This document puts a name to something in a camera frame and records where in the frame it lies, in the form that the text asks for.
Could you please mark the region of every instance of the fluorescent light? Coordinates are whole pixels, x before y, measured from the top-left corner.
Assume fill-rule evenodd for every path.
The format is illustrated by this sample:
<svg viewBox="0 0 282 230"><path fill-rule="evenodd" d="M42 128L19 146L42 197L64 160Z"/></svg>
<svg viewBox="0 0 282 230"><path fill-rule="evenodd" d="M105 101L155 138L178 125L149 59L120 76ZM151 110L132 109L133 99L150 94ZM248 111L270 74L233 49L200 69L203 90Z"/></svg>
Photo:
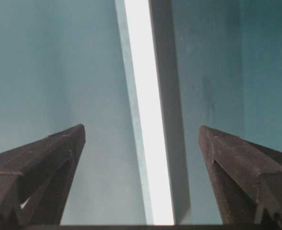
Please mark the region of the fluorescent light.
<svg viewBox="0 0 282 230"><path fill-rule="evenodd" d="M173 207L148 0L125 0L155 225L173 225Z"/></svg>

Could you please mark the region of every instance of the blue-green wall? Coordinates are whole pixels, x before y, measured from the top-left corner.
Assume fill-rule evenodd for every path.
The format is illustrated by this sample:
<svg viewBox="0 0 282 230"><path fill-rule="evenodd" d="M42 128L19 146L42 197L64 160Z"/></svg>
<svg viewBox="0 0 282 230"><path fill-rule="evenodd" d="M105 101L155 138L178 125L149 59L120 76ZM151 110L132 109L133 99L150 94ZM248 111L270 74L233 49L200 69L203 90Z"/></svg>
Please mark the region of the blue-green wall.
<svg viewBox="0 0 282 230"><path fill-rule="evenodd" d="M64 224L144 224L113 0L0 0L0 152L77 123Z"/></svg>
<svg viewBox="0 0 282 230"><path fill-rule="evenodd" d="M239 1L172 4L192 207L185 222L220 223L198 130L244 134Z"/></svg>
<svg viewBox="0 0 282 230"><path fill-rule="evenodd" d="M241 0L246 138L282 151L282 0Z"/></svg>
<svg viewBox="0 0 282 230"><path fill-rule="evenodd" d="M209 125L282 151L282 1L172 3L190 222L219 223L198 128Z"/></svg>

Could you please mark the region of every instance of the teal wall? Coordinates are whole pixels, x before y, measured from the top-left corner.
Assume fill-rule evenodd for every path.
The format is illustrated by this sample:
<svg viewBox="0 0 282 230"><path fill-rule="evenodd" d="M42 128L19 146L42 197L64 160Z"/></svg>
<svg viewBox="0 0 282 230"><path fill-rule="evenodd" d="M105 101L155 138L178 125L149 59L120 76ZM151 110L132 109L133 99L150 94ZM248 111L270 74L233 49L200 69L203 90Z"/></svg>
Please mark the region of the teal wall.
<svg viewBox="0 0 282 230"><path fill-rule="evenodd" d="M282 151L282 1L241 0L246 138Z"/></svg>
<svg viewBox="0 0 282 230"><path fill-rule="evenodd" d="M144 224L113 0L0 0L0 152L77 123L63 224Z"/></svg>
<svg viewBox="0 0 282 230"><path fill-rule="evenodd" d="M239 1L173 0L192 218L220 223L203 155L201 125L244 134Z"/></svg>
<svg viewBox="0 0 282 230"><path fill-rule="evenodd" d="M209 125L282 151L282 1L172 3L190 223L220 223L198 128Z"/></svg>

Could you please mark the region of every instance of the light strip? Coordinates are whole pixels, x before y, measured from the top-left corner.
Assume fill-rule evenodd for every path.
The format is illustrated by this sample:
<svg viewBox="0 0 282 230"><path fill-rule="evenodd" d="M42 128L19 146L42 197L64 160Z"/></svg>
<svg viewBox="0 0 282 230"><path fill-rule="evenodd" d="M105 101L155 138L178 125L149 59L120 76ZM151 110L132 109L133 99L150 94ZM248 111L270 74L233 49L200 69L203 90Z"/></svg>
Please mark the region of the light strip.
<svg viewBox="0 0 282 230"><path fill-rule="evenodd" d="M173 207L148 0L125 0L155 225L173 225Z"/></svg>

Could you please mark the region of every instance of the dark surface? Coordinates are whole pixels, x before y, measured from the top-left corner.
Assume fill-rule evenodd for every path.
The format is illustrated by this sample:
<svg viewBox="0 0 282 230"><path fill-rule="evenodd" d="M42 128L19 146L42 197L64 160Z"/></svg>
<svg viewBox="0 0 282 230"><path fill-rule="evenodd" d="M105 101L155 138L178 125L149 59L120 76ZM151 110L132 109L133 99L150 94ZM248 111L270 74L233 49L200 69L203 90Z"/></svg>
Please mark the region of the dark surface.
<svg viewBox="0 0 282 230"><path fill-rule="evenodd" d="M84 144L77 125L0 154L0 229L60 224Z"/></svg>
<svg viewBox="0 0 282 230"><path fill-rule="evenodd" d="M172 4L171 0L150 0L149 4L173 210L175 223L180 224L191 214Z"/></svg>
<svg viewBox="0 0 282 230"><path fill-rule="evenodd" d="M199 143L223 222L282 229L282 153L206 126Z"/></svg>
<svg viewBox="0 0 282 230"><path fill-rule="evenodd" d="M267 230L260 225L186 225L186 226L29 226L21 230Z"/></svg>

